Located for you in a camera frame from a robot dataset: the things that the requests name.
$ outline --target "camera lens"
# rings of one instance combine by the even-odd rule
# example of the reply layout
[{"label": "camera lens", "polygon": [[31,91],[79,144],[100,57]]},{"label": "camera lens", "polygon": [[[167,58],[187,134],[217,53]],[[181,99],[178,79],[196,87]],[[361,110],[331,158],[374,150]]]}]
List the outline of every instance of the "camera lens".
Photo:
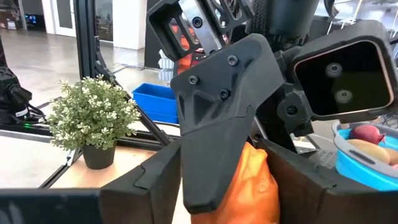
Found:
[{"label": "camera lens", "polygon": [[353,99],[353,93],[348,90],[339,90],[335,94],[335,99],[337,103],[349,103]]},{"label": "camera lens", "polygon": [[326,66],[326,75],[329,77],[335,78],[341,75],[343,71],[343,67],[339,63],[331,63],[328,66]]}]

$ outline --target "camera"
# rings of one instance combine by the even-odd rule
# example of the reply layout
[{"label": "camera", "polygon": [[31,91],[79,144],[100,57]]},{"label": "camera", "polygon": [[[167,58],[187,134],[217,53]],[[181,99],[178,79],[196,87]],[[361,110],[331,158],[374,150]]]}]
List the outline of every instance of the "camera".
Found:
[{"label": "camera", "polygon": [[293,65],[314,119],[367,119],[397,106],[396,65],[378,21],[361,21],[305,44]]}]

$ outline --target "green leaves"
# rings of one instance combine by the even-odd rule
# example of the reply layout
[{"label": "green leaves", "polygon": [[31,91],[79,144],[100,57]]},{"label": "green leaves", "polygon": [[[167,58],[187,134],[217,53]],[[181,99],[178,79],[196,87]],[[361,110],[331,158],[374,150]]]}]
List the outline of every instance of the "green leaves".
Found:
[{"label": "green leaves", "polygon": [[104,150],[115,140],[135,134],[133,122],[140,114],[120,86],[98,78],[84,78],[70,85],[62,82],[62,97],[52,101],[53,113],[47,117],[54,135],[52,144],[65,150],[94,145]]}]

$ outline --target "potato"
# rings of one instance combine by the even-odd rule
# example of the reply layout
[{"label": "potato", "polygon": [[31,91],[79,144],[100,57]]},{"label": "potato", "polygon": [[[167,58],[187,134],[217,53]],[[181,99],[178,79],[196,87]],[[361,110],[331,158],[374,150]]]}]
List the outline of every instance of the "potato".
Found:
[{"label": "potato", "polygon": [[384,148],[377,146],[373,143],[360,140],[360,139],[350,139],[350,140],[347,140],[347,142],[352,144],[355,148],[364,152],[365,154],[367,154],[381,162],[390,164],[390,159],[391,159],[390,155]]},{"label": "potato", "polygon": [[398,151],[389,148],[384,148],[384,150],[390,155],[390,165],[398,164]]}]

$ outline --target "door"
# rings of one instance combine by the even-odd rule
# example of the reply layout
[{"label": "door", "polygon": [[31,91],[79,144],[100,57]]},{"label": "door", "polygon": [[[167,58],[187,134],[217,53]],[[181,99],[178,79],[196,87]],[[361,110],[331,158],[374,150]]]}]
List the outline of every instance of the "door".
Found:
[{"label": "door", "polygon": [[55,33],[76,37],[73,0],[52,0]]}]

